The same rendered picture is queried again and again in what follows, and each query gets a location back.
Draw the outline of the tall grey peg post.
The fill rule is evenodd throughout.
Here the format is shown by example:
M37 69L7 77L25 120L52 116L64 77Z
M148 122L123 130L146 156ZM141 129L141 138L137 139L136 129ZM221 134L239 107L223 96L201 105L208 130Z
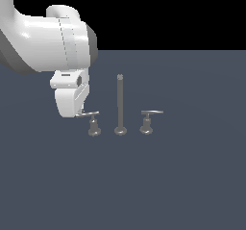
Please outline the tall grey peg post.
M127 129L123 126L123 75L117 75L117 108L118 108L118 126L114 129L114 133L123 136L127 133Z

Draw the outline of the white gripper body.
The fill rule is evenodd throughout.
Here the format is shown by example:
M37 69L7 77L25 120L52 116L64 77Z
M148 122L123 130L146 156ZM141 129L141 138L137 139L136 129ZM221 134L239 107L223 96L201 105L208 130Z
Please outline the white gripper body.
M88 69L56 70L50 80L62 117L74 117L83 108L89 94Z

